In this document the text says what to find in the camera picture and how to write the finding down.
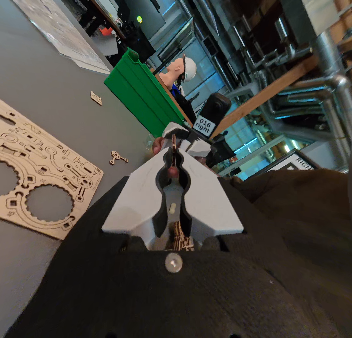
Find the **white hard hat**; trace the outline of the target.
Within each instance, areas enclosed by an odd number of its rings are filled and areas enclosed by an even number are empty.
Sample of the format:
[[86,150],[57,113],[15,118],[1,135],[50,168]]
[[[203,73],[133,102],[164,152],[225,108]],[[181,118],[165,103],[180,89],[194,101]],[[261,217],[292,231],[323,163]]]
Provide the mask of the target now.
[[197,66],[194,60],[187,57],[185,54],[183,54],[183,62],[184,72],[182,74],[182,81],[189,82],[196,76]]

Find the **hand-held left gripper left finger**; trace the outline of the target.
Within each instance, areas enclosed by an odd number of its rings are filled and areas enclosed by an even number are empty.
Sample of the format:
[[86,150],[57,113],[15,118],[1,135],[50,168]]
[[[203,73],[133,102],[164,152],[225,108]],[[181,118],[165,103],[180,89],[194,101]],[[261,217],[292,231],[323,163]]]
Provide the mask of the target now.
[[147,248],[161,237],[168,224],[164,188],[172,160],[173,149],[165,148],[128,176],[102,226],[104,233],[140,237]]

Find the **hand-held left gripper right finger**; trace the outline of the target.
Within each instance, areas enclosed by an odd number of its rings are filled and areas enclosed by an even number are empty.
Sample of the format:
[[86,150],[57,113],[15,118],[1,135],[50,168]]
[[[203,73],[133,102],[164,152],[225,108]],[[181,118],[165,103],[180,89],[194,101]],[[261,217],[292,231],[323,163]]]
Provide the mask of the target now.
[[179,183],[183,188],[179,221],[183,233],[202,243],[218,235],[244,230],[217,175],[182,149],[176,150]]

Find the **wooden beam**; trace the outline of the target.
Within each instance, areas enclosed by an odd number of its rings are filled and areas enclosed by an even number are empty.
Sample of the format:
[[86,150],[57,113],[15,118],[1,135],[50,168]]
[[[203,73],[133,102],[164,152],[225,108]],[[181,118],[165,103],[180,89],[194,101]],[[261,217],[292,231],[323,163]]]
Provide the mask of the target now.
[[315,55],[302,60],[290,71],[282,75],[280,78],[261,90],[258,94],[236,108],[233,112],[225,116],[211,135],[210,139],[213,139],[217,134],[220,134],[222,131],[226,130],[231,125],[251,113],[254,109],[257,109],[259,106],[267,102],[267,100],[271,99],[286,87],[309,73],[318,65],[318,63],[318,57]]

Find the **black office chair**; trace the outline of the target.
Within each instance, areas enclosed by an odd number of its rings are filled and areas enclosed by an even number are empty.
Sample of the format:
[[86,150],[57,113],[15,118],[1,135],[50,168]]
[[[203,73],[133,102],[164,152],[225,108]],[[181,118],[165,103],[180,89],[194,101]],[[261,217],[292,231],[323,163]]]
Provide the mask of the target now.
[[226,142],[225,138],[227,134],[228,134],[228,131],[224,131],[223,133],[220,133],[213,138],[212,147],[216,151],[213,152],[212,161],[209,163],[209,167],[212,168],[218,163],[223,162],[224,160],[231,159],[236,156],[234,151]]

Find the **framed white sign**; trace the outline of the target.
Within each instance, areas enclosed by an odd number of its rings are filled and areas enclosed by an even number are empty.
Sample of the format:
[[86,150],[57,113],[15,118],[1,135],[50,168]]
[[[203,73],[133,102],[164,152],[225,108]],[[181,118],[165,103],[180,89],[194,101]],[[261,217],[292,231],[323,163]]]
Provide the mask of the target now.
[[316,170],[321,167],[308,158],[300,150],[293,149],[286,153],[272,164],[268,165],[268,170]]

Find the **wooden puzzle sheet round holes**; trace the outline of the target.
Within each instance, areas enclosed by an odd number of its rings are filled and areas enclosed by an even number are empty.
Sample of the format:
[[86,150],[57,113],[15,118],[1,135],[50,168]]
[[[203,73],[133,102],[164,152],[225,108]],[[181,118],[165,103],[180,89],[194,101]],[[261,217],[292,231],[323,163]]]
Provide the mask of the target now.
[[[1,219],[64,240],[88,209],[103,171],[2,100],[0,113],[0,160],[18,179],[1,195]],[[29,211],[29,194],[43,186],[57,187],[70,197],[72,207],[63,219],[45,221]]]

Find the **black monitor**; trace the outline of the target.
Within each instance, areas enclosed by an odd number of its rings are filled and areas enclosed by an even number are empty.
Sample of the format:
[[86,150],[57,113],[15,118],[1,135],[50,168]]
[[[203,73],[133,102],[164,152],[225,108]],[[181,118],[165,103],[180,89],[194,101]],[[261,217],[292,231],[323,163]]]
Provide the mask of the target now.
[[147,39],[152,38],[165,24],[156,0],[114,0],[118,16],[127,23],[140,27]]

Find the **mannequin bust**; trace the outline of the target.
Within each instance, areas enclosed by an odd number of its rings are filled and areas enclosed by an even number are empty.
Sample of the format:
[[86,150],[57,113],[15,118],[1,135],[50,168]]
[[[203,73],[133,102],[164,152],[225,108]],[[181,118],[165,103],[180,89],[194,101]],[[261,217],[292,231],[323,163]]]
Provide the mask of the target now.
[[166,68],[167,73],[160,73],[160,78],[174,97],[180,108],[186,114],[191,123],[195,123],[196,116],[191,103],[181,91],[182,74],[184,72],[183,57],[176,59]]

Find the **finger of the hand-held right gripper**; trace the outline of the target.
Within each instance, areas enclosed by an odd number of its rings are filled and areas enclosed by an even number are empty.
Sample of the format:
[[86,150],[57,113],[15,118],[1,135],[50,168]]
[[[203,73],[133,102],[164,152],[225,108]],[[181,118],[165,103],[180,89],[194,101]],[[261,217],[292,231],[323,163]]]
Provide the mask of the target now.
[[187,154],[193,157],[207,157],[211,151],[211,144],[204,140],[195,140],[187,148]]
[[164,129],[162,137],[164,139],[172,139],[175,136],[176,140],[190,141],[191,128],[189,126],[180,125],[175,122],[170,122]]

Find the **green storage bin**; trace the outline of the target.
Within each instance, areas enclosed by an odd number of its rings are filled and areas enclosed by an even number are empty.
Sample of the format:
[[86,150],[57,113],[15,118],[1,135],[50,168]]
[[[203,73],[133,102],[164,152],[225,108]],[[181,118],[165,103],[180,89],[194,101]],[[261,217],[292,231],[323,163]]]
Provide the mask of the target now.
[[159,77],[139,61],[128,48],[104,84],[155,138],[170,122],[183,124],[189,117],[179,106]]

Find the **grey desk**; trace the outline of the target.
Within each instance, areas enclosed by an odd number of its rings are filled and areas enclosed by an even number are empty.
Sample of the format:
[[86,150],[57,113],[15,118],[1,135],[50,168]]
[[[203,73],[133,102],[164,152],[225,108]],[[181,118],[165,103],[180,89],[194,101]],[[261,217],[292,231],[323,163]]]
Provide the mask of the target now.
[[[145,161],[149,132],[104,85],[1,1],[1,99],[103,170],[90,207]],[[102,106],[90,98],[93,91]],[[111,151],[128,163],[110,165]],[[1,337],[37,290],[60,241],[1,220]]]

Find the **key-shaped wooden piece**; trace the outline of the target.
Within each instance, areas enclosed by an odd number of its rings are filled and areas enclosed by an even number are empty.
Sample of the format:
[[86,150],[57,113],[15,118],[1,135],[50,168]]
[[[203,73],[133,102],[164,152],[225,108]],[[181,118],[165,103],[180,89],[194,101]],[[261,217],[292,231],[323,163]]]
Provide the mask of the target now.
[[117,160],[122,160],[126,163],[129,162],[129,160],[127,158],[121,157],[117,151],[111,151],[111,160],[109,161],[109,164],[114,165],[115,161],[117,161]]

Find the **plastic-covered instruction sheet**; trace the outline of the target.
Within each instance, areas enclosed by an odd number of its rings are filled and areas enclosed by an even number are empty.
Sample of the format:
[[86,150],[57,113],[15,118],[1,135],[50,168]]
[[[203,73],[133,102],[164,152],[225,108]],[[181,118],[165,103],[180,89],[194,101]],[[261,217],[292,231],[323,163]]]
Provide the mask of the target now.
[[79,67],[110,74],[110,70],[53,0],[12,0],[57,51]]

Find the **wooden model assembly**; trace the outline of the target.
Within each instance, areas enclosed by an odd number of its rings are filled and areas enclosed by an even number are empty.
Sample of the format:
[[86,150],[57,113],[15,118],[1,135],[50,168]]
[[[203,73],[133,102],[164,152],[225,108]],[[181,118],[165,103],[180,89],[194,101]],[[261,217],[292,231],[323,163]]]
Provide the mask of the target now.
[[193,238],[187,237],[181,227],[180,221],[174,222],[173,224],[173,234],[174,238],[173,241],[171,242],[169,249],[170,251],[194,251],[194,243],[193,243]]

